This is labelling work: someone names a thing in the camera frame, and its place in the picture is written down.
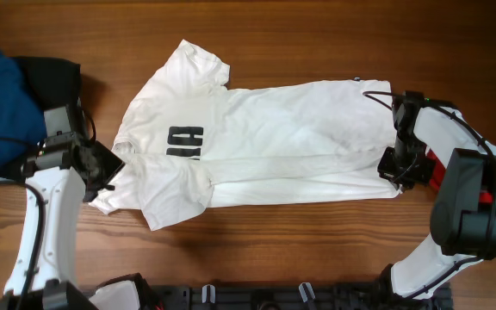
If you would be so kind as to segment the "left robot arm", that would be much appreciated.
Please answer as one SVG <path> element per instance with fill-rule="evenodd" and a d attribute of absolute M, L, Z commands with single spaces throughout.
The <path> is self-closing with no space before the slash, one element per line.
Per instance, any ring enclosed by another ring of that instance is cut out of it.
<path fill-rule="evenodd" d="M 75 280 L 79 209 L 100 190 L 114 189 L 111 181 L 124 163 L 97 141 L 83 108 L 52 108 L 44 119 L 47 137 L 22 167 L 28 205 L 0 310 L 94 308 Z"/>

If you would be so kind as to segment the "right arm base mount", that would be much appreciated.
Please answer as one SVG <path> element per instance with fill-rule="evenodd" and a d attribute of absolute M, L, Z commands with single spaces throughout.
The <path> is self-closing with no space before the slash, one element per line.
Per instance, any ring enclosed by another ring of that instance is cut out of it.
<path fill-rule="evenodd" d="M 370 307 L 377 310 L 406 309 L 406 310 L 436 310 L 432 299 L 409 300 L 393 291 L 391 271 L 393 265 L 388 264 L 373 282 L 370 291 Z"/>

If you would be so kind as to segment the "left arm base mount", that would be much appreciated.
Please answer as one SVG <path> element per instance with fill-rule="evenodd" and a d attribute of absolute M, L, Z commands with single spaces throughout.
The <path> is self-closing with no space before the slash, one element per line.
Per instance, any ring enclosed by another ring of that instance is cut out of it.
<path fill-rule="evenodd" d="M 102 283 L 89 301 L 101 310 L 164 310 L 161 298 L 140 273 Z"/>

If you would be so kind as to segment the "red t-shirt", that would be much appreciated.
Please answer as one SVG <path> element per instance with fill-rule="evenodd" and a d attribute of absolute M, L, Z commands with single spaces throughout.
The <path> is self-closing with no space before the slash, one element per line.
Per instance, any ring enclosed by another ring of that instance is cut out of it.
<path fill-rule="evenodd" d="M 445 176 L 448 175 L 449 179 L 453 178 L 455 173 L 457 172 L 460 176 L 463 174 L 463 170 L 470 170 L 470 173 L 473 173 L 473 171 L 478 171 L 481 172 L 481 164 L 480 163 L 473 163 L 472 160 L 469 158 L 467 163 L 463 163 L 463 158 L 460 158 L 459 165 L 457 167 L 453 166 L 447 169 L 442 162 L 439 160 L 437 155 L 433 151 L 428 151 L 426 153 L 426 158 L 427 159 L 432 159 L 435 162 L 435 167 L 432 172 L 431 179 L 429 181 L 429 185 L 431 186 L 432 190 L 438 194 L 441 191 L 443 180 L 445 179 Z"/>

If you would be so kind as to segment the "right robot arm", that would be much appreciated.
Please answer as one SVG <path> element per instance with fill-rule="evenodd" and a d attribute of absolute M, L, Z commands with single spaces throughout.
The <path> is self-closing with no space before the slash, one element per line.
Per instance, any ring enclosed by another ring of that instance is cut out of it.
<path fill-rule="evenodd" d="M 445 169 L 431 210 L 430 233 L 375 282 L 375 302 L 425 300 L 456 273 L 496 258 L 496 146 L 463 120 L 451 102 L 419 92 L 392 94 L 395 144 L 378 174 L 396 189 L 427 184 Z"/>

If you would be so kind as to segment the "white t-shirt black print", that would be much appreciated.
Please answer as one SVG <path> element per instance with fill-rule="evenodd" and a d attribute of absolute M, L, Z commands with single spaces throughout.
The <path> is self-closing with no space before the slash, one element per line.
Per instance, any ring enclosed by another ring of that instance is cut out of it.
<path fill-rule="evenodd" d="M 393 198 L 377 165 L 394 142 L 379 80 L 227 88 L 230 68 L 182 41 L 130 102 L 112 146 L 124 168 L 93 206 L 152 230 L 208 208 Z"/>

